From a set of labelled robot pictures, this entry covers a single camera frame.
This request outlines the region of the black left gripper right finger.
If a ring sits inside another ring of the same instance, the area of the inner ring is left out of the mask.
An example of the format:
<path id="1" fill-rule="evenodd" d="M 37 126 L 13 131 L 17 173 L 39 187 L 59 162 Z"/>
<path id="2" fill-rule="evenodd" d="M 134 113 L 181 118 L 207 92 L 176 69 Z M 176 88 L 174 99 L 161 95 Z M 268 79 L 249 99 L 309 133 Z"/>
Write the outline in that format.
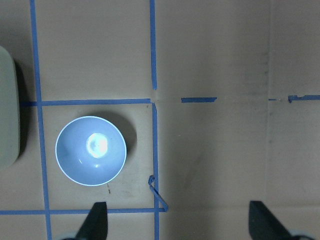
<path id="1" fill-rule="evenodd" d="M 252 240 L 290 240 L 292 235 L 262 201 L 251 200 L 248 231 Z"/>

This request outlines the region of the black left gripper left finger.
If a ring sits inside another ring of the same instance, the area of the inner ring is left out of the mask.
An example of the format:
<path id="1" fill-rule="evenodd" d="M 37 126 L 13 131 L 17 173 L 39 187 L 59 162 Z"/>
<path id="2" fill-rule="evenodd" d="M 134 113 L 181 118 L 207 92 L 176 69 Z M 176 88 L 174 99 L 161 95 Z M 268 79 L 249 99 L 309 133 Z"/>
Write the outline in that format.
<path id="1" fill-rule="evenodd" d="M 77 240 L 106 240 L 108 235 L 107 203 L 96 202 L 76 234 Z"/>

